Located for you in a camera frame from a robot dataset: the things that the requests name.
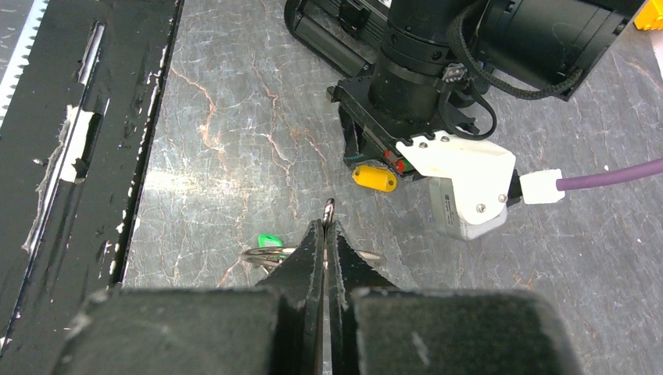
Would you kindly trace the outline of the keyring with keys bunch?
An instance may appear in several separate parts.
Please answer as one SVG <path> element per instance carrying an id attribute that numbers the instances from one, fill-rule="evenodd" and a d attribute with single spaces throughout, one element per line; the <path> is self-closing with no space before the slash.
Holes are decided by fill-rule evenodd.
<path id="1" fill-rule="evenodd" d="M 334 214 L 335 200 L 330 198 L 325 203 L 324 214 L 321 220 L 323 238 L 326 237 L 326 230 L 333 223 Z M 295 247 L 274 246 L 270 243 L 268 246 L 245 250 L 241 254 L 241 258 L 247 263 L 261 267 L 266 274 L 269 274 L 283 263 L 295 250 Z M 384 266 L 386 264 L 385 257 L 378 253 L 363 250 L 356 250 L 356 253 L 371 266 Z"/>

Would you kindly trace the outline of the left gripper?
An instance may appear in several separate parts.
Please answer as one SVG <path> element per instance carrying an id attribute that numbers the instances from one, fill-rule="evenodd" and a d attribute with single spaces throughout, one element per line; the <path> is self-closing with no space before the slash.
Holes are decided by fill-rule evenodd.
<path id="1" fill-rule="evenodd" d="M 339 104 L 346 142 L 343 162 L 350 169 L 380 165 L 398 177 L 422 179 L 412 163 L 396 149 L 396 144 L 401 141 L 412 145 L 412 138 L 417 136 L 431 141 L 436 131 L 445 129 L 444 122 L 437 113 L 430 120 L 404 120 L 376 109 L 369 101 L 369 86 L 368 78 L 354 77 L 327 88 L 328 100 Z"/>

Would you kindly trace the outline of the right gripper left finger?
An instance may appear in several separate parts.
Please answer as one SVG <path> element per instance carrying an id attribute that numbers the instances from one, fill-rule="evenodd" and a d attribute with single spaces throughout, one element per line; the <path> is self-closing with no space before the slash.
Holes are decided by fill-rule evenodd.
<path id="1" fill-rule="evenodd" d="M 244 288 L 114 288 L 91 295 L 54 374 L 320 374 L 324 226 Z"/>

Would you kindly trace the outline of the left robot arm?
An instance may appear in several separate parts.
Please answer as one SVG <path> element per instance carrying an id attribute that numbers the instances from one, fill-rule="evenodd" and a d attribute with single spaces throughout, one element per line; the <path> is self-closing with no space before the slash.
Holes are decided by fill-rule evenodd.
<path id="1" fill-rule="evenodd" d="M 487 112 L 495 88 L 535 101 L 569 100 L 643 7 L 641 1 L 395 1 L 373 29 L 376 60 L 329 35 L 325 55 L 345 74 L 339 105 L 349 167 L 381 163 L 401 177 L 422 171 L 398 151 L 436 131 L 489 138 L 463 114 Z"/>

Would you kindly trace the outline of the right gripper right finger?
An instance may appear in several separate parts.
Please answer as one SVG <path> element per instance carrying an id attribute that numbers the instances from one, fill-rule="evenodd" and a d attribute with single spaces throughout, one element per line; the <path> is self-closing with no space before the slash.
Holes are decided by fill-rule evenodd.
<path id="1" fill-rule="evenodd" d="M 328 225 L 336 374 L 580 374 L 553 306 L 518 289 L 400 289 Z"/>

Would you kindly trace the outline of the key with yellow tag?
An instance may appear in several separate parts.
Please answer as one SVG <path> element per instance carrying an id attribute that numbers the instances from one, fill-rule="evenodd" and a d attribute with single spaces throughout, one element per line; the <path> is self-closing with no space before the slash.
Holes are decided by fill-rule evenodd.
<path id="1" fill-rule="evenodd" d="M 391 171 L 369 165 L 355 167 L 353 180 L 364 188 L 382 192 L 391 192 L 397 187 L 396 176 Z"/>

